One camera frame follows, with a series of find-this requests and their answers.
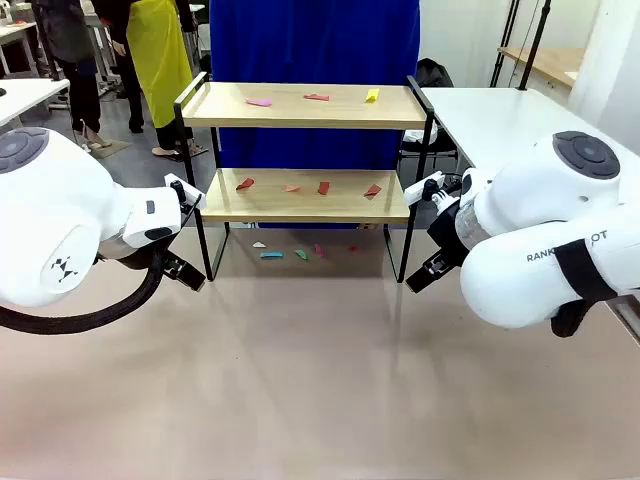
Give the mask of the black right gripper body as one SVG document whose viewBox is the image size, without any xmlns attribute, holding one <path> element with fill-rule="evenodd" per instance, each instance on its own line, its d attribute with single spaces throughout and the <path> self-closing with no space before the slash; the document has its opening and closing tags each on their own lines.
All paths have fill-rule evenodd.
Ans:
<svg viewBox="0 0 640 480">
<path fill-rule="evenodd" d="M 455 228 L 455 218 L 460 209 L 460 201 L 451 198 L 451 204 L 440 208 L 436 219 L 427 232 L 440 249 L 430 258 L 431 262 L 442 265 L 462 265 L 469 249 L 463 245 Z"/>
</svg>

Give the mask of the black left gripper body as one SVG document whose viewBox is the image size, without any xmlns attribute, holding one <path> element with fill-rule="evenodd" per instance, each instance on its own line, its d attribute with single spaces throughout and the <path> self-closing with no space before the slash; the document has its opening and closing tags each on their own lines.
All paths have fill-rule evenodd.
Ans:
<svg viewBox="0 0 640 480">
<path fill-rule="evenodd" d="M 127 268 L 147 268 L 150 262 L 150 254 L 145 247 L 131 247 L 120 237 L 102 241 L 98 253 L 102 258 L 116 260 Z"/>
</svg>

